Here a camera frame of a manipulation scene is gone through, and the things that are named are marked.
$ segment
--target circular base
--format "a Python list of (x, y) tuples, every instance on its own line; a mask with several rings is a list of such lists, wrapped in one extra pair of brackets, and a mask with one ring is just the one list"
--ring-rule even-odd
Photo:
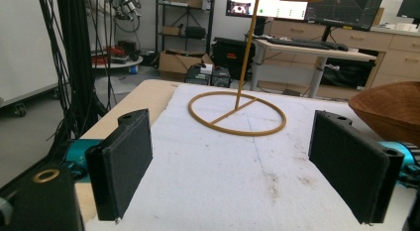
[[(220, 132), (224, 132), (224, 133), (228, 133), (228, 134), (241, 135), (241, 136), (264, 136), (264, 135), (274, 134), (274, 133), (280, 131), (285, 126), (285, 124), (286, 124), (286, 116), (284, 115), (284, 113), (279, 108), (277, 108), (275, 105), (273, 105), (273, 104), (271, 104), (271, 103), (269, 103), (269, 102), (267, 102), (265, 100), (262, 100), (262, 99), (259, 99), (257, 97), (254, 97), (254, 96), (251, 96), (251, 95), (247, 95), (247, 94), (241, 94), (241, 97), (245, 97), (245, 98), (251, 99), (249, 102), (247, 102), (247, 103), (239, 106), (238, 108), (235, 108), (231, 112), (225, 114), (224, 116), (222, 116), (222, 117), (220, 117), (220, 118), (218, 118), (218, 119), (216, 119), (216, 120), (214, 120), (212, 122), (208, 122), (208, 121), (200, 118), (194, 112), (194, 110), (192, 109), (192, 104), (196, 100), (198, 100), (200, 98), (203, 98), (203, 97), (206, 97), (206, 96), (211, 96), (211, 95), (234, 95), (234, 96), (237, 96), (238, 94), (236, 92), (230, 92), (230, 91), (214, 91), (214, 92), (207, 92), (207, 93), (199, 94), (199, 95), (195, 96), (194, 98), (192, 98), (189, 101), (189, 103), (188, 103), (188, 111), (191, 114), (191, 116), (195, 120), (197, 120), (198, 122), (200, 122), (201, 124), (203, 124), (203, 125), (211, 128), (211, 129), (214, 129), (214, 130), (217, 130), (217, 131), (220, 131)], [(220, 127), (220, 126), (215, 125), (217, 122), (219, 122), (219, 121), (227, 118), (229, 115), (234, 114), (235, 112), (237, 112), (237, 111), (245, 108), (246, 106), (248, 106), (248, 105), (250, 105), (250, 104), (252, 104), (254, 102), (259, 102), (259, 103), (265, 104), (268, 107), (270, 107), (271, 109), (273, 109), (274, 111), (276, 111), (280, 115), (280, 117), (281, 117), (281, 123), (280, 123), (280, 125), (278, 125), (274, 129), (266, 130), (266, 131), (238, 131), (238, 130), (227, 129), (227, 128), (223, 128), (223, 127)]]

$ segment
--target keyboard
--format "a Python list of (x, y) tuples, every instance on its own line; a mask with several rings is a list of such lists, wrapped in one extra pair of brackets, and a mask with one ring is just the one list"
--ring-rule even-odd
[(304, 43), (319, 44), (319, 45), (323, 45), (330, 48), (330, 50), (338, 50), (338, 51), (345, 51), (345, 52), (349, 50), (349, 47), (340, 43), (315, 41), (315, 40), (302, 39), (302, 38), (291, 38), (290, 40), (297, 41), (297, 42), (304, 42)]
[(283, 40), (283, 39), (266, 39), (269, 43), (274, 45), (284, 45), (284, 46), (293, 46), (293, 47), (301, 47), (301, 48), (309, 48), (309, 49), (317, 49), (317, 50), (329, 50), (327, 46), (323, 46), (320, 44), (314, 43), (307, 43), (307, 42), (299, 42), (299, 41), (291, 41), (291, 40)]

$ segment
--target cardboard box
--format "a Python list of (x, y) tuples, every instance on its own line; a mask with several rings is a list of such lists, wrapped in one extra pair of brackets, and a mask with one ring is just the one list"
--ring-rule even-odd
[(181, 29), (174, 27), (174, 26), (163, 26), (161, 28), (161, 32), (164, 35), (174, 35), (174, 36), (179, 36), (181, 33)]
[(158, 70), (164, 77), (182, 80), (188, 69), (198, 63), (214, 65), (207, 54), (166, 50), (159, 55)]
[(170, 2), (180, 2), (180, 3), (186, 3), (191, 8), (199, 8), (203, 6), (202, 0), (169, 0)]

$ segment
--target wheel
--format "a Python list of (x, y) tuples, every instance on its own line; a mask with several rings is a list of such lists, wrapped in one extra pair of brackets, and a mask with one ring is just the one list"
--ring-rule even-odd
[(23, 103), (19, 103), (15, 105), (15, 115), (18, 117), (25, 117), (26, 115), (26, 108)]
[(53, 96), (52, 97), (56, 100), (59, 100), (59, 92), (58, 92), (57, 88), (53, 91)]

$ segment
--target monitor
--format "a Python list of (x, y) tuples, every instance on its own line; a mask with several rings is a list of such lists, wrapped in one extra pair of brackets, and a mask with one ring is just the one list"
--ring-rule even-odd
[[(257, 16), (292, 21), (304, 21), (307, 2), (291, 2), (282, 0), (260, 0)], [(251, 17), (256, 0), (228, 0), (227, 16)]]
[(413, 18), (413, 24), (420, 24), (420, 0), (402, 0), (398, 17)]
[[(382, 0), (323, 0), (321, 2), (291, 2), (260, 0), (259, 17), (299, 21), (331, 27), (369, 31)], [(251, 17), (256, 0), (228, 0), (226, 15)]]
[(350, 30), (370, 31), (382, 0), (323, 0), (308, 3), (309, 23)]

